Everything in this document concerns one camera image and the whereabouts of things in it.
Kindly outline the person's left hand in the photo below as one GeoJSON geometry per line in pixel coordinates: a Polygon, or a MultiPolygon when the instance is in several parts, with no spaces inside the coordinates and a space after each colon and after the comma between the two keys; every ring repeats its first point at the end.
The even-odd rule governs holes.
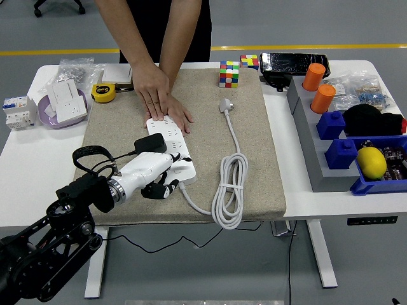
{"type": "Polygon", "coordinates": [[[191,132],[190,124],[193,123],[191,113],[170,93],[167,95],[167,101],[164,108],[163,113],[169,115],[173,119],[183,136],[191,132]]]}

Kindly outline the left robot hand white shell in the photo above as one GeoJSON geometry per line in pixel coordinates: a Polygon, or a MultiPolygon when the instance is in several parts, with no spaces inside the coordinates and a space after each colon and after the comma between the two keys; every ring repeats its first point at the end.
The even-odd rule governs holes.
{"type": "Polygon", "coordinates": [[[119,176],[112,176],[108,184],[114,202],[120,205],[137,189],[144,198],[163,200],[180,182],[188,185],[196,180],[195,167],[189,156],[179,152],[142,152],[120,170],[119,176]]]}

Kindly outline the person's right hand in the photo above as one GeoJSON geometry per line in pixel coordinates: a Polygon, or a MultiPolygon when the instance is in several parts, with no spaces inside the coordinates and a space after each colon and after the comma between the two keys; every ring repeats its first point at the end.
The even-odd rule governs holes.
{"type": "Polygon", "coordinates": [[[130,64],[134,90],[142,102],[147,119],[162,120],[167,113],[169,79],[153,62],[130,64]]]}

